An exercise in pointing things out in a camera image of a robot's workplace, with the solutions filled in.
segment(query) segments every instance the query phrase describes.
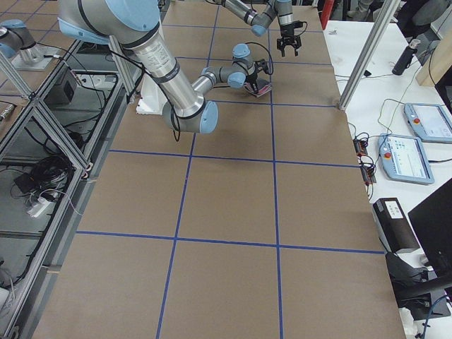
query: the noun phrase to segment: black monitor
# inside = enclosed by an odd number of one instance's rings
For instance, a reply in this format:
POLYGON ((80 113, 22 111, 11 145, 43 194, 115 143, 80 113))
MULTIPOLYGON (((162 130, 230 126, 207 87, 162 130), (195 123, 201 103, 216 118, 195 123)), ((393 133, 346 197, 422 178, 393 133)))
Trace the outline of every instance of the black monitor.
MULTIPOLYGON (((434 272, 413 268, 391 254, 386 261, 399 307, 409 308, 418 320, 425 319, 430 305, 444 291, 452 296, 452 179, 413 208, 408 217, 434 272)), ((443 300, 432 318, 449 315, 443 300)))

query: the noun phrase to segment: control box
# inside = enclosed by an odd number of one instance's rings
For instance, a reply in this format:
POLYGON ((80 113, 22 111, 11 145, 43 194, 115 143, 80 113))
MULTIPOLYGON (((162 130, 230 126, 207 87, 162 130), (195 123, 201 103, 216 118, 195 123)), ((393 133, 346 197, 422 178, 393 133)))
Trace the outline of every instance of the control box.
POLYGON ((389 251, 410 253, 420 247, 397 198, 377 200, 373 213, 380 239, 389 251))

